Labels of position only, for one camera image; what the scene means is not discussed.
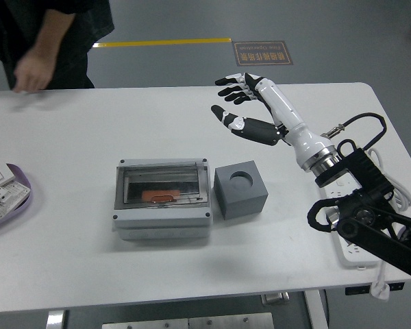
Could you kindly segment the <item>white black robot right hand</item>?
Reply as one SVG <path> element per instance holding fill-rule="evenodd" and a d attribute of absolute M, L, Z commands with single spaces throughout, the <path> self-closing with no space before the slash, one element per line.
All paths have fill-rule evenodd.
<path fill-rule="evenodd" d="M 311 132 L 294 106 L 277 85 L 265 78 L 249 73 L 237 73 L 215 81 L 225 89 L 219 96 L 238 105 L 245 101 L 259 100 L 270 112 L 273 122 L 240 117 L 212 106 L 217 119 L 232 134 L 250 141 L 274 146 L 283 140 L 294 148 L 297 164 L 304 171 L 319 175 L 340 161 L 330 139 Z"/>

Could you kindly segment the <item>person's hand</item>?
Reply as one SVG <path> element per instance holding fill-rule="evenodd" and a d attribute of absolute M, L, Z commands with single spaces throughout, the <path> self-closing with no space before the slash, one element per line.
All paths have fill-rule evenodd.
<path fill-rule="evenodd" d="M 53 79 L 56 57 L 50 53 L 29 50 L 17 63 L 14 70 L 15 93 L 34 93 L 44 90 Z"/>

